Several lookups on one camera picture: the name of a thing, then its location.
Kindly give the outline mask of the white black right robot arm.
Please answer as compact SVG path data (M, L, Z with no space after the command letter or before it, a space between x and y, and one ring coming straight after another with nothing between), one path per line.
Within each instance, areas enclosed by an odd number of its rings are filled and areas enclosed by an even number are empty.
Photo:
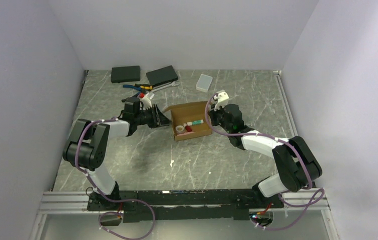
M305 140L300 136L278 138L260 133L244 123L242 112L236 104L215 108L207 105L206 114L211 126L220 126L230 143L241 150L257 152L272 158L277 173L253 186L253 203L263 208L272 196L284 192L297 192L312 186L322 175L322 168Z

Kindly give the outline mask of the green white glue stick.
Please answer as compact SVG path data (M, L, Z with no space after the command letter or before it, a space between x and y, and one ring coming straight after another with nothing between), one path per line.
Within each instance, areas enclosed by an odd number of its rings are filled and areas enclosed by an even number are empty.
M203 124L203 123L204 123L204 120L199 119L199 120L189 121L189 122L187 122L187 125L188 126L195 126L195 125L200 125L200 124Z

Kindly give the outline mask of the brown cardboard paper box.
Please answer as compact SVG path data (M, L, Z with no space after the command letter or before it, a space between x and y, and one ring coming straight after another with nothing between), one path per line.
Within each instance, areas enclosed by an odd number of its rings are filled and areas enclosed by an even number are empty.
M164 108L163 112L170 115L174 141L179 142L212 134L212 129L206 123L206 117L204 114L206 105L206 101L196 101L171 105ZM178 133L175 131L175 126L183 125L185 127L187 122L195 120L204 120L204 123L190 126L192 132L194 132L193 134L176 136Z

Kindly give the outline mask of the small red bottle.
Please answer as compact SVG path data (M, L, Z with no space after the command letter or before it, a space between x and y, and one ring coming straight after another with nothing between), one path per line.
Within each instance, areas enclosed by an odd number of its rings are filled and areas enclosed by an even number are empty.
M192 128L189 126L189 125L185 125L185 130L187 132L191 132L192 131Z

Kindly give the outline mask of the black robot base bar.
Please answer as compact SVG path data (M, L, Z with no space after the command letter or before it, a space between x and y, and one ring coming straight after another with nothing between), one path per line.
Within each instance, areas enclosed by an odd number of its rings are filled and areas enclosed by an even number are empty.
M122 210L125 223L138 223L152 219L164 221L225 218L244 221L249 219L251 213L266 208L283 207L278 196L263 197L251 188L122 190L120 198L120 203L110 202L93 192L89 195L87 210Z

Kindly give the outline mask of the silver tape roll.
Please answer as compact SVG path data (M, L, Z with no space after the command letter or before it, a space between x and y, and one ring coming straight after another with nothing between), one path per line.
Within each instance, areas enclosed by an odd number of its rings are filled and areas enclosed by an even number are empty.
M185 131L185 127L183 125L177 125L175 126L175 131L178 134L183 133Z

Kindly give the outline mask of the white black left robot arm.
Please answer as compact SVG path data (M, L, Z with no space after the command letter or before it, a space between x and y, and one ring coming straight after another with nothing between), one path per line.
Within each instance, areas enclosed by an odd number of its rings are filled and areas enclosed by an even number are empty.
M104 165L106 148L110 139L131 136L139 126L151 129L171 124L148 97L128 97L118 117L111 119L78 119L63 149L63 160L82 172L91 183L101 204L114 210L121 201L118 183Z

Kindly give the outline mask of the pink plastic tube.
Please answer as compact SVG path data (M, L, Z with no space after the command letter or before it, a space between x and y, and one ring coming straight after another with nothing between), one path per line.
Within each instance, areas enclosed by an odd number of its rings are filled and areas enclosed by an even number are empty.
M189 134L193 134L193 133L194 133L193 131L188 131L188 132L179 133L176 136L185 136L185 135L189 135Z

